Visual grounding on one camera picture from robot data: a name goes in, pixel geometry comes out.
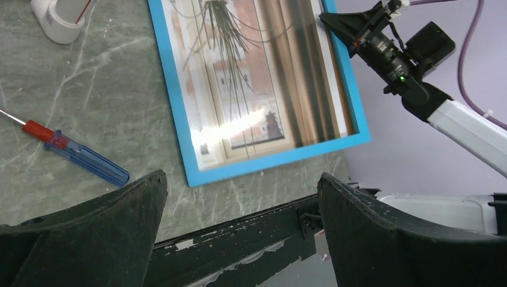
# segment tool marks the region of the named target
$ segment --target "gray marble surface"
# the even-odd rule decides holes
[[[157,241],[313,194],[322,172],[348,179],[336,152],[188,188],[146,0],[96,1],[71,45],[46,38],[28,0],[0,1],[0,107],[62,129],[132,179],[163,169],[169,196]],[[0,119],[0,224],[113,189]]]

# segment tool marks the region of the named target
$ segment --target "red line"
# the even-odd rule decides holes
[[[91,3],[91,0],[88,0],[88,3],[86,3],[86,6],[85,6],[85,7],[84,7],[84,9],[81,11],[81,14],[80,14],[79,18],[78,18],[78,20],[76,21],[76,24],[77,24],[77,23],[79,23],[79,21],[81,20],[81,18],[82,18],[82,16],[83,16],[84,12],[86,11],[86,8],[88,8],[88,5],[90,5],[90,3]]]

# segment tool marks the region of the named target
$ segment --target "framed picture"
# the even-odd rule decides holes
[[[148,1],[189,186],[370,140],[334,0]]]

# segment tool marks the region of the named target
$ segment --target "curtain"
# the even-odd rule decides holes
[[[311,2],[258,0],[258,5],[297,145],[339,137]]]

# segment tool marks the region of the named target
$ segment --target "translucent blue handle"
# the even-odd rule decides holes
[[[84,167],[85,169],[100,176],[106,181],[122,187],[128,183],[130,174],[117,164],[94,152],[90,148],[80,145],[72,139],[67,138],[60,130],[57,130],[53,137],[44,144],[47,150],[52,150]]]

